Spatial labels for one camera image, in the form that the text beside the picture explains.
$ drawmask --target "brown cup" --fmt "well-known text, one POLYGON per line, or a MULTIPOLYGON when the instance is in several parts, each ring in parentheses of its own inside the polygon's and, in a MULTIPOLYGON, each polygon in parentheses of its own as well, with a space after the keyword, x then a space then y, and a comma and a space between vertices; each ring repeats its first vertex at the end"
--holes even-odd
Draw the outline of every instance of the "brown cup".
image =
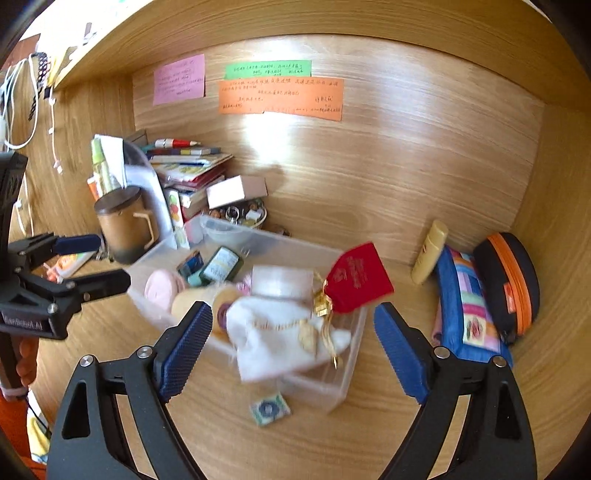
POLYGON ((154 212, 144 208, 139 187, 113 190, 95 203, 95 212, 117 262, 132 264, 158 240, 154 212))

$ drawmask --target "screw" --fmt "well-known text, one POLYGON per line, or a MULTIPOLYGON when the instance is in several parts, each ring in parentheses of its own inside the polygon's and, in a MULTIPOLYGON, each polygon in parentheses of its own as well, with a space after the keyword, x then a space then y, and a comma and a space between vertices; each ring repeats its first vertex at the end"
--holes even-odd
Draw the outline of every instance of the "screw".
POLYGON ((138 357, 140 358, 148 358, 150 355, 152 355, 152 347, 150 346, 142 346, 138 348, 138 351, 136 352, 138 354, 138 357))
POLYGON ((507 360, 505 360, 503 357, 501 357, 500 355, 495 355, 492 358, 492 362, 498 366, 499 368, 503 368, 507 366, 507 360))
POLYGON ((436 346, 435 350, 433 351, 435 352, 435 356, 437 358, 441 358, 441 359, 445 359, 445 358, 449 358, 449 350, 447 348, 445 348, 444 346, 436 346))
POLYGON ((92 355, 85 355, 80 359, 81 367, 88 367, 92 362, 95 361, 95 357, 92 355))

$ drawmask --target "pink sticky note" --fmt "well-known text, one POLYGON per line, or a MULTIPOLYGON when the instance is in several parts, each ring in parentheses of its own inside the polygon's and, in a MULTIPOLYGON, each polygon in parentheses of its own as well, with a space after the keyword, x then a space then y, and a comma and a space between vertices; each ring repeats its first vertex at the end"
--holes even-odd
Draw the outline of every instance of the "pink sticky note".
POLYGON ((154 72, 154 103, 178 102, 205 96, 205 55, 169 63, 154 72))

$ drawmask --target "blue pencil case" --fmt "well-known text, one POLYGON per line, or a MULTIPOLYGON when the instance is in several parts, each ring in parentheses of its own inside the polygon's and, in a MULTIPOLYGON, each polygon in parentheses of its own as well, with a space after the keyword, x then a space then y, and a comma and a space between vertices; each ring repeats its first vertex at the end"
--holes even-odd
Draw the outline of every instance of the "blue pencil case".
POLYGON ((441 321, 433 338, 458 358, 488 362, 501 355, 510 366, 513 358, 503 343, 484 299, 471 255, 447 245, 436 267, 440 292, 441 321))

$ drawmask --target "beige bottle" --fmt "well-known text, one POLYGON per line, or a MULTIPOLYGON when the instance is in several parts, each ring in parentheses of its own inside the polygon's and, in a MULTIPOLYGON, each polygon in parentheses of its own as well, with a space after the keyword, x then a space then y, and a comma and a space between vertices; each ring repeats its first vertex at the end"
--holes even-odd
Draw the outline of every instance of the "beige bottle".
POLYGON ((449 230, 445 223, 440 220, 433 221, 425 243, 423 243, 421 251, 418 253, 413 270, 410 272, 410 277, 417 285, 421 285, 435 268, 448 233, 449 230))

